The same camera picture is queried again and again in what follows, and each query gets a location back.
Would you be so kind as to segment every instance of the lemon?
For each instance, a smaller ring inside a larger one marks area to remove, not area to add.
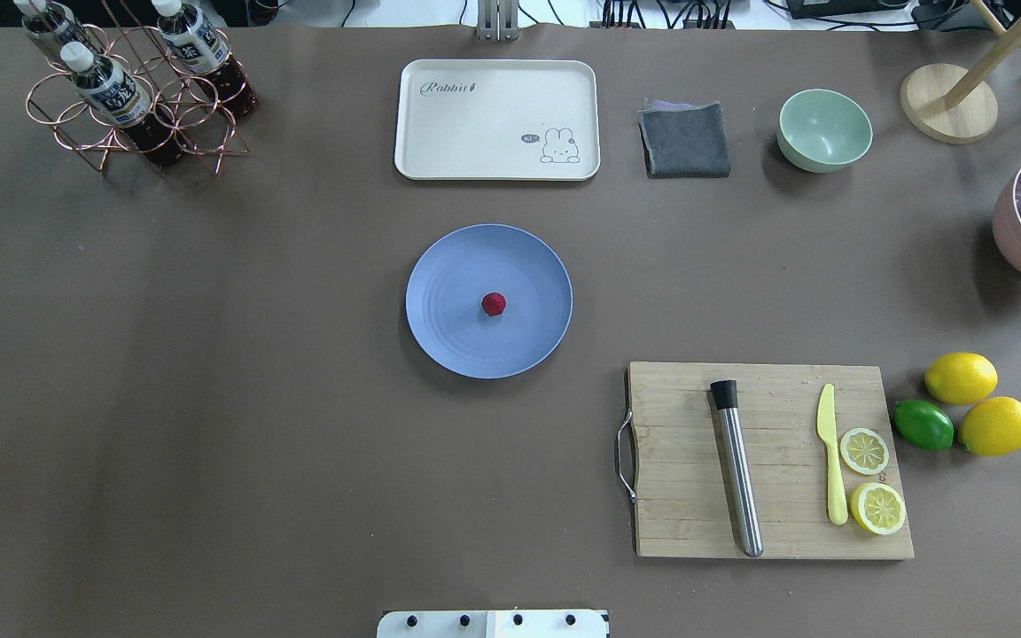
[[[1016,451],[1021,447],[1021,403],[996,396],[968,409],[960,423],[960,443],[982,456]]]
[[[987,399],[1000,384],[995,366],[984,355],[975,352],[949,352],[932,360],[924,373],[928,392],[953,405],[967,405]]]
[[[904,440],[924,449],[947,449],[956,436],[947,412],[930,400],[905,399],[896,403],[892,425]]]
[[[849,512],[867,532],[892,534],[904,527],[904,497],[882,482],[866,482],[849,493]]]
[[[879,433],[868,428],[854,428],[838,445],[842,460],[859,475],[878,475],[888,467],[888,445]]]

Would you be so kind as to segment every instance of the towel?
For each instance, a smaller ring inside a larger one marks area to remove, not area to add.
[[[639,113],[649,178],[730,175],[720,102],[696,106],[655,100]]]

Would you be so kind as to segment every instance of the red ball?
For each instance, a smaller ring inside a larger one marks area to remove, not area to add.
[[[485,298],[483,298],[483,312],[495,316],[502,314],[503,310],[507,308],[507,300],[503,298],[502,295],[498,293],[488,293]]]

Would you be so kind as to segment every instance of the green lime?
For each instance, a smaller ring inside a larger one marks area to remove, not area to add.
[[[892,425],[904,440],[924,449],[947,449],[956,429],[952,420],[936,404],[922,399],[908,399],[896,403]]]

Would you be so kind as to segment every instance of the bunny illustration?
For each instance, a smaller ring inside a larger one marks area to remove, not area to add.
[[[569,129],[547,129],[546,144],[542,146],[543,163],[578,163],[578,142],[575,142],[575,133]]]

